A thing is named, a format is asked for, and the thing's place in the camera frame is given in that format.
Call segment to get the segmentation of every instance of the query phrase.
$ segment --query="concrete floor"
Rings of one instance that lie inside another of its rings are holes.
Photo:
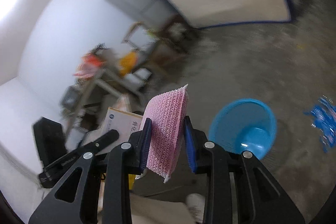
[[[309,222],[336,184],[336,149],[323,153],[320,132],[303,114],[336,91],[336,0],[300,0],[297,19],[288,24],[249,24],[207,29],[187,58],[171,68],[177,84],[189,84],[188,115],[208,133],[216,113],[240,98],[268,104],[278,119],[278,137],[264,162]],[[189,170],[184,148],[171,180],[149,172],[134,191],[153,198],[183,201],[206,189],[204,176]]]

